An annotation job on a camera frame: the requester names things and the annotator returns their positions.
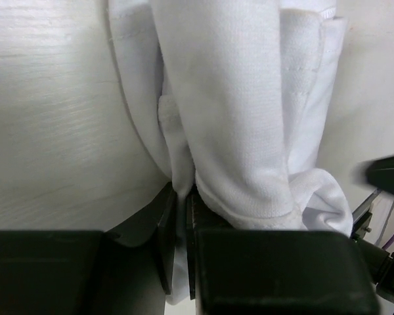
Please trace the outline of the white skirt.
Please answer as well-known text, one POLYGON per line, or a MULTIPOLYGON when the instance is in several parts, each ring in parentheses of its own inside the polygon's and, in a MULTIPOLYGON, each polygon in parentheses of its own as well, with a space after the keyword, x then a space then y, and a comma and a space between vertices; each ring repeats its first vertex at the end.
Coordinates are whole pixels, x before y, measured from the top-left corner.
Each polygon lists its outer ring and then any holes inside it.
POLYGON ((232 226, 334 230, 352 214, 316 166, 347 22, 335 1, 110 1, 133 124, 178 195, 173 289, 189 296, 185 199, 232 226))

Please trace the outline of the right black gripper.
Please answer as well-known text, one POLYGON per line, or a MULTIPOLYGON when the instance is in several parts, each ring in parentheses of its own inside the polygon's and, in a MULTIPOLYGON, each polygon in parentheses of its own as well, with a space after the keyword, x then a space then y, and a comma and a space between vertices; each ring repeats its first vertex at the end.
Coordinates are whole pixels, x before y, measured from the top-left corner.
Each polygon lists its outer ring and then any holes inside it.
POLYGON ((394 156, 370 162, 364 175, 368 184, 394 195, 394 156))

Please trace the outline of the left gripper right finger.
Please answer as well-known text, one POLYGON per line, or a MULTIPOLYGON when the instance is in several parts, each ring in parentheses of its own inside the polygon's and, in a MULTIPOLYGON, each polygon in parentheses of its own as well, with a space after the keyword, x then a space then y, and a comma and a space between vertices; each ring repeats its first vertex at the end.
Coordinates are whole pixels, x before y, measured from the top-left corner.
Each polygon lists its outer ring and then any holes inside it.
POLYGON ((238 230, 186 199, 190 297, 198 314, 379 314, 355 242, 337 232, 238 230))

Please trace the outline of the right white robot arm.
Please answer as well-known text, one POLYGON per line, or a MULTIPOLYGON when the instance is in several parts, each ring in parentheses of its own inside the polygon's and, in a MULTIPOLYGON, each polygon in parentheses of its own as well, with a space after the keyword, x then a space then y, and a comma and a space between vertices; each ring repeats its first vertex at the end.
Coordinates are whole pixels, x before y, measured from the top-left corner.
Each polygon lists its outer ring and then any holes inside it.
POLYGON ((371 232, 369 224, 373 201, 383 192, 394 196, 394 156, 369 161, 363 173, 366 183, 374 186, 375 190, 353 211, 351 238, 363 254, 372 283, 376 285, 376 293, 394 304, 394 252, 387 252, 394 243, 394 233, 381 247, 364 239, 371 232))

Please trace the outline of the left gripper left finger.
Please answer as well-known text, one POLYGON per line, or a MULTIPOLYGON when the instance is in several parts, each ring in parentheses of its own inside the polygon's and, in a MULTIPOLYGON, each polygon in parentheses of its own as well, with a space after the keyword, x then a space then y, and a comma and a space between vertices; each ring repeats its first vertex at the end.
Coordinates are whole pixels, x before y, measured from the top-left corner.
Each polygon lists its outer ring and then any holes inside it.
POLYGON ((167 184, 106 232, 0 230, 0 314, 163 314, 176 205, 167 184))

